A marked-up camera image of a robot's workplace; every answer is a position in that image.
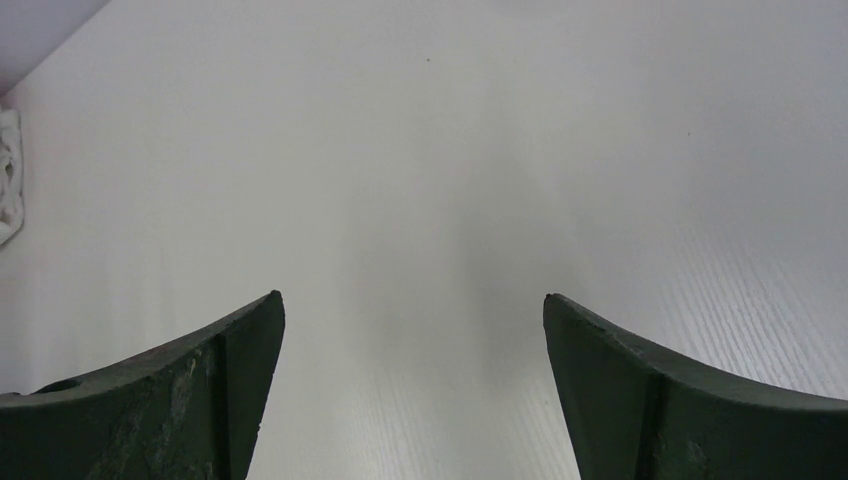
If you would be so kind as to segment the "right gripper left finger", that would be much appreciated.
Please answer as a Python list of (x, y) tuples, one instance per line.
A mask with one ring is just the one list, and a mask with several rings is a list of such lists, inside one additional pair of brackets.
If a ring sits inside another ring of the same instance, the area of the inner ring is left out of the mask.
[(285, 329), (273, 291), (192, 333), (1, 397), (5, 479), (243, 479)]

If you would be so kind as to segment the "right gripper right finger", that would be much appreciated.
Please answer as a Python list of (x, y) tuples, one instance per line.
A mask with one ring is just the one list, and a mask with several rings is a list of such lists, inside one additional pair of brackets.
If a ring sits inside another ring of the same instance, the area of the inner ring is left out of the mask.
[(847, 404), (714, 368), (560, 295), (543, 325), (584, 479), (843, 479)]

